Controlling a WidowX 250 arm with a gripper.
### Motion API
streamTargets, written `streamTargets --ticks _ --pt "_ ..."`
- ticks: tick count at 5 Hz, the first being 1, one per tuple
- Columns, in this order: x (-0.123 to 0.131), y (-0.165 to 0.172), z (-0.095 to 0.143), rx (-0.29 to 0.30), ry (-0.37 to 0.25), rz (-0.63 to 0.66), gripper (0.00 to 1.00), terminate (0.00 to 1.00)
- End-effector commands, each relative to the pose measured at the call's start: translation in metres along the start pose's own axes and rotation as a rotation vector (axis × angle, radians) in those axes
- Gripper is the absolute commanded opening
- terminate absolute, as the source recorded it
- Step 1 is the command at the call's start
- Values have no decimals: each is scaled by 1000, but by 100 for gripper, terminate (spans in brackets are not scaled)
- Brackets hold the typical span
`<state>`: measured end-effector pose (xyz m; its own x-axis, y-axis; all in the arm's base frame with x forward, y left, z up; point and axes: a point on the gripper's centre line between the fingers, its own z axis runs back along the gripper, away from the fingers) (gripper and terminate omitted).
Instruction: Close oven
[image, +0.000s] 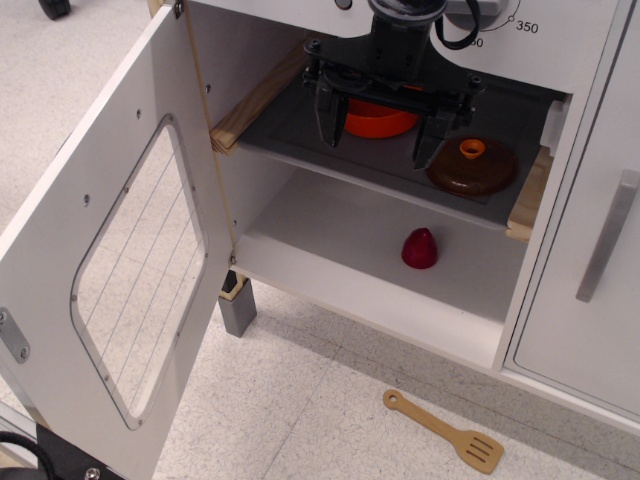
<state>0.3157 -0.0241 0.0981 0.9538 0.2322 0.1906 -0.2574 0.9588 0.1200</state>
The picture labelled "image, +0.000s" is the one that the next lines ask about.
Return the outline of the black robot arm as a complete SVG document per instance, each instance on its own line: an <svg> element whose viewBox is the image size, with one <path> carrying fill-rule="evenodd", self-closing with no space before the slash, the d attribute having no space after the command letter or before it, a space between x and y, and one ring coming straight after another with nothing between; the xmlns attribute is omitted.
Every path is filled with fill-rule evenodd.
<svg viewBox="0 0 640 480"><path fill-rule="evenodd" d="M444 36L444 1L372 1L369 34L310 40L303 83L313 89L322 140L339 144L348 106L357 99L420 118L414 167L426 169L449 134L471 123L482 78L446 60L433 47Z"/></svg>

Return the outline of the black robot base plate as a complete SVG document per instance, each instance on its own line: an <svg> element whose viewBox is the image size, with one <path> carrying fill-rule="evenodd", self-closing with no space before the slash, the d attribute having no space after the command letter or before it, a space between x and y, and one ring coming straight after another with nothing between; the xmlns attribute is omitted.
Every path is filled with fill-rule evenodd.
<svg viewBox="0 0 640 480"><path fill-rule="evenodd" d="M35 467L2 467L2 479L123 479L105 463L40 425L35 435L2 429L1 444L20 447L37 460Z"/></svg>

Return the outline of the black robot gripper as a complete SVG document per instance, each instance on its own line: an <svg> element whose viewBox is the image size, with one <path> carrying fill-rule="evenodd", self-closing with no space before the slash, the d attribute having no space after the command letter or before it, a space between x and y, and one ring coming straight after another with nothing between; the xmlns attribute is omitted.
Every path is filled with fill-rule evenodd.
<svg viewBox="0 0 640 480"><path fill-rule="evenodd" d="M469 33L453 41L444 36L444 12L376 12L366 35L310 40L303 78L315 96L321 139L338 146L350 99L404 110L420 116L413 168L426 169L450 130L470 124L485 88L477 74L440 55L430 35L450 50L467 48L482 26L480 12L472 14Z"/></svg>

